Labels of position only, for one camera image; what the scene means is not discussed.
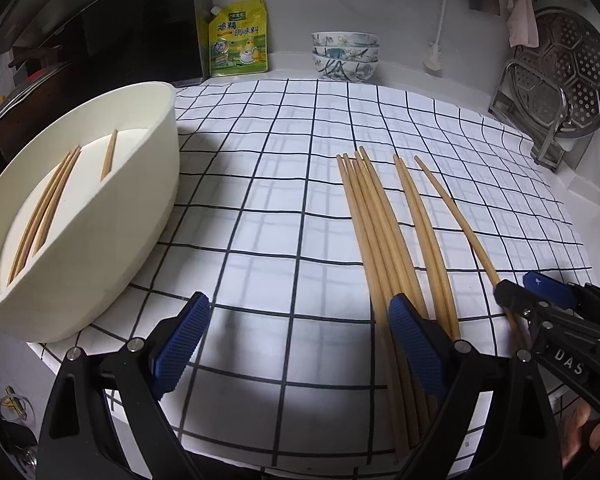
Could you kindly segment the right human hand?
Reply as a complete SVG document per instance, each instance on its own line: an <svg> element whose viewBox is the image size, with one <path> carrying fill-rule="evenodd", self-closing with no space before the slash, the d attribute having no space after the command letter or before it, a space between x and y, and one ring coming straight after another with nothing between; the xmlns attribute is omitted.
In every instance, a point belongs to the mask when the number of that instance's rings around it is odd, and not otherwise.
<svg viewBox="0 0 600 480"><path fill-rule="evenodd" d="M593 419L592 406L580 399L562 425L560 449L562 466L566 468L577 452L587 444L592 451L600 447L600 422Z"/></svg>

